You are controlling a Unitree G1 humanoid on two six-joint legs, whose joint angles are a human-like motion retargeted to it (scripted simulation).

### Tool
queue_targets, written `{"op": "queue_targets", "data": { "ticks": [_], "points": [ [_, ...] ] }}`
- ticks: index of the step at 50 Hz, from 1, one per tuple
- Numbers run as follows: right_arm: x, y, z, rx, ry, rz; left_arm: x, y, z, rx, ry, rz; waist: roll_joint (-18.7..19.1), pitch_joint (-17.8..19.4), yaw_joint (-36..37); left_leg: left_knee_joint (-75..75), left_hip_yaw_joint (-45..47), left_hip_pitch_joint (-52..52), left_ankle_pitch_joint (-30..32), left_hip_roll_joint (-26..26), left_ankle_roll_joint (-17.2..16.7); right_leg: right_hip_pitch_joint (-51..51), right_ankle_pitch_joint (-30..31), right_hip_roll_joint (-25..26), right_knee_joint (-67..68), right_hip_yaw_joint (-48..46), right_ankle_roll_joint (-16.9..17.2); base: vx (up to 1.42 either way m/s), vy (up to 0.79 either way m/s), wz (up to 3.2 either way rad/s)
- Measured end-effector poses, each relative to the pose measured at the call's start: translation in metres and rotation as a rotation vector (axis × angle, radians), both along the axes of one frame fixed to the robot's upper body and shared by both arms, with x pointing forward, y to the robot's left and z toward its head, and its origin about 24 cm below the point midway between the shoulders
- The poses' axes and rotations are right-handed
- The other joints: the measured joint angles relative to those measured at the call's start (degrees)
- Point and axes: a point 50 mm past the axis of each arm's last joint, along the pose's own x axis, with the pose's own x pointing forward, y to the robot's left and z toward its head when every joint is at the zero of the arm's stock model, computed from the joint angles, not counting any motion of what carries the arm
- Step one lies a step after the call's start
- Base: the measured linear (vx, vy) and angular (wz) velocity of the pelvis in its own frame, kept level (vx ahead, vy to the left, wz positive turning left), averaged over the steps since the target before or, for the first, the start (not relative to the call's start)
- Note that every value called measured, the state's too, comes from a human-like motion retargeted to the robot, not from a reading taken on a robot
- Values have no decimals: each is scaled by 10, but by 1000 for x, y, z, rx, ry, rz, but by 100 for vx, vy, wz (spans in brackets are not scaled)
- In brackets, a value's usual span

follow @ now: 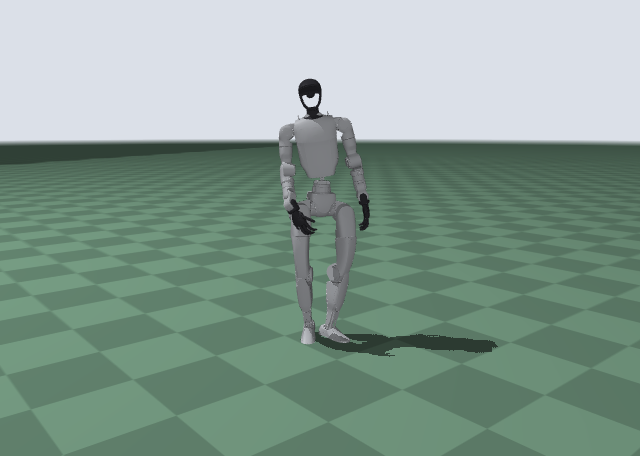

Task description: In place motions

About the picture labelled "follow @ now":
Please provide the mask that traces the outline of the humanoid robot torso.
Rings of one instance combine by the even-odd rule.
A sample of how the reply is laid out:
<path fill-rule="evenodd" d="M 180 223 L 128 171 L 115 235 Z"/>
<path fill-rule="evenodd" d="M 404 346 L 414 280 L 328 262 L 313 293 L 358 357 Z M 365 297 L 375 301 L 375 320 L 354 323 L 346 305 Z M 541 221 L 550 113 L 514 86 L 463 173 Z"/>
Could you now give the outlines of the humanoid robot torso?
<path fill-rule="evenodd" d="M 310 200 L 311 216 L 333 216 L 336 194 L 331 192 L 330 181 L 324 177 L 335 174 L 339 160 L 337 146 L 337 128 L 332 115 L 323 115 L 317 119 L 295 120 L 294 136 L 297 144 L 300 164 L 309 178 L 320 178 L 313 183 L 312 191 L 307 192 Z"/>

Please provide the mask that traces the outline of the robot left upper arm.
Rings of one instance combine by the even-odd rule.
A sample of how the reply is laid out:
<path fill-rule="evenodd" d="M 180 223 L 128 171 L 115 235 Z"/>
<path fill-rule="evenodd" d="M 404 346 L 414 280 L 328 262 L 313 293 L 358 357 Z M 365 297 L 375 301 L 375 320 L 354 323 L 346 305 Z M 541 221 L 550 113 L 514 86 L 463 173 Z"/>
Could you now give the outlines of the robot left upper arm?
<path fill-rule="evenodd" d="M 333 117 L 336 123 L 337 131 L 343 132 L 341 136 L 342 143 L 346 152 L 346 166 L 353 169 L 361 166 L 361 160 L 356 152 L 356 140 L 352 124 L 349 119 L 344 117 Z"/>

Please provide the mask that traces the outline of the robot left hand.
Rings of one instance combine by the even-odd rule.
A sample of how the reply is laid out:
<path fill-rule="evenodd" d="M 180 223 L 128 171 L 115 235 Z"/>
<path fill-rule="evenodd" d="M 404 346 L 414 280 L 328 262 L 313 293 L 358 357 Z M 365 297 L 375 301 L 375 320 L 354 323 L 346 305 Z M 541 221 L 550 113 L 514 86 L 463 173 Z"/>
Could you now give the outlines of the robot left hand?
<path fill-rule="evenodd" d="M 363 215 L 364 215 L 364 220 L 363 220 L 363 222 L 359 224 L 359 226 L 361 226 L 361 225 L 362 225 L 361 227 L 359 227 L 359 228 L 361 228 L 361 229 L 360 229 L 361 231 L 362 231 L 362 230 L 365 230 L 365 229 L 368 227 L 368 225 L 369 225 L 369 216 L 370 216 L 369 206 L 368 206 L 368 203 L 369 203 L 369 202 L 370 202 L 370 201 L 369 201 L 369 200 L 367 200 L 367 195 L 366 195 L 366 194 L 364 194 L 364 193 L 362 193 L 362 194 L 360 195 L 360 201 L 359 201 L 359 204 L 360 204 L 360 205 L 362 205 Z"/>

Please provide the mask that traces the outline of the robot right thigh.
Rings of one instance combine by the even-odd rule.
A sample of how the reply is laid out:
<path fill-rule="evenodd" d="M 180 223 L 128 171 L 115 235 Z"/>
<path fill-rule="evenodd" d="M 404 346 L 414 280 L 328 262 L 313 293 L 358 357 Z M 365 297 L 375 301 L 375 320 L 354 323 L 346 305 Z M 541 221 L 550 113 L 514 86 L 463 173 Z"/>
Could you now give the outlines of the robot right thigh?
<path fill-rule="evenodd" d="M 304 200 L 297 202 L 299 211 L 304 216 L 311 218 L 310 200 Z M 309 264 L 309 241 L 310 235 L 305 235 L 302 231 L 294 226 L 292 221 L 292 214 L 289 214 L 291 220 L 291 239 L 295 262 L 295 273 L 297 278 L 304 278 L 308 284 L 313 282 L 313 267 Z M 307 223 L 311 226 L 311 222 L 307 220 Z M 298 226 L 299 227 L 299 226 Z M 309 229 L 308 229 L 309 230 Z M 311 230 L 310 230 L 311 231 Z"/>

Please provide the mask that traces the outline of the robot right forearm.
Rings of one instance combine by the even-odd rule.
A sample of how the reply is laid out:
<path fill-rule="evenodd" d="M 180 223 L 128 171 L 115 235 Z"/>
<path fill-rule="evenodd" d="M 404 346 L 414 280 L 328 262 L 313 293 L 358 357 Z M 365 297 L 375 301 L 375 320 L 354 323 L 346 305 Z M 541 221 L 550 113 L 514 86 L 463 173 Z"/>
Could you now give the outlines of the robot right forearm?
<path fill-rule="evenodd" d="M 296 201 L 296 193 L 294 188 L 294 178 L 291 176 L 284 176 L 283 164 L 280 166 L 280 181 L 283 192 L 283 200 L 284 200 L 284 208 L 287 211 L 291 211 L 293 206 L 291 204 L 291 199 Z"/>

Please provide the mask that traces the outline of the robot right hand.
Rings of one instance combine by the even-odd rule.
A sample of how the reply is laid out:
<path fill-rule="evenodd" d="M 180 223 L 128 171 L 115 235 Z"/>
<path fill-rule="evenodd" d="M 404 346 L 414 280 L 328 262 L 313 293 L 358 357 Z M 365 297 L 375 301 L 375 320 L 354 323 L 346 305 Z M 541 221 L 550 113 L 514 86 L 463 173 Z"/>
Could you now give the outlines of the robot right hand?
<path fill-rule="evenodd" d="M 299 208 L 297 202 L 294 199 L 291 199 L 290 202 L 291 202 L 291 204 L 293 206 L 293 209 L 291 211 L 287 211 L 287 212 L 288 212 L 288 214 L 292 214 L 292 221 L 293 221 L 294 226 L 296 226 L 296 228 L 298 230 L 300 228 L 302 233 L 304 233 L 305 235 L 310 235 L 310 234 L 315 233 L 315 232 L 312 232 L 312 231 L 316 231 L 317 229 L 316 228 L 315 229 L 312 228 L 307 223 L 307 220 L 310 221 L 310 222 L 313 222 L 313 223 L 315 223 L 315 220 L 304 216 L 303 213 L 299 211 L 300 208 Z M 312 231 L 310 231 L 310 230 L 312 230 Z"/>

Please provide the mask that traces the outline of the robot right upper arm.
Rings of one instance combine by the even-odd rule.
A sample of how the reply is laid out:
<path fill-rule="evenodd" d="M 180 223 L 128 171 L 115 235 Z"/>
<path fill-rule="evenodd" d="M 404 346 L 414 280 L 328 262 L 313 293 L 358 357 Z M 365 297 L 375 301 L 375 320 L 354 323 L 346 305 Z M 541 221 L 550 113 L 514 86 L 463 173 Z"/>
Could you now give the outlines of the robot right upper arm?
<path fill-rule="evenodd" d="M 295 164 L 292 164 L 292 147 L 290 140 L 294 137 L 294 124 L 287 124 L 279 131 L 279 155 L 283 164 L 284 176 L 295 176 Z"/>

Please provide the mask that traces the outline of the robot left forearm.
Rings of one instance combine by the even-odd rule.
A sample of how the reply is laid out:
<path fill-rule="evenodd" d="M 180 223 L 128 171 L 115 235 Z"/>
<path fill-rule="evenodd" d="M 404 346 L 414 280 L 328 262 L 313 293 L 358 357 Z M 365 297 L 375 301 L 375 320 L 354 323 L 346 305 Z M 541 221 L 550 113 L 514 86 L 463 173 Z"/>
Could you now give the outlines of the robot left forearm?
<path fill-rule="evenodd" d="M 359 155 L 359 154 L 358 154 L 358 155 Z M 360 155 L 359 155 L 359 157 L 360 157 Z M 368 200 L 368 198 L 369 198 L 369 195 L 368 195 L 368 193 L 366 192 L 366 188 L 367 188 L 367 187 L 366 187 L 366 182 L 365 182 L 365 179 L 364 179 L 364 174 L 363 174 L 363 173 L 364 173 L 364 171 L 363 171 L 363 166 L 362 166 L 362 159 L 361 159 L 361 157 L 360 157 L 360 160 L 361 160 L 361 166 L 360 166 L 360 167 L 357 167 L 357 168 L 353 168 L 353 169 L 350 171 L 350 174 L 351 174 L 352 179 L 353 179 L 354 188 L 355 188 L 355 191 L 357 192 L 356 197 L 357 197 L 357 199 L 358 199 L 359 201 L 360 201 L 360 195 L 361 195 L 362 193 L 364 193 L 364 194 L 366 194 L 366 195 L 367 195 L 367 200 Z"/>

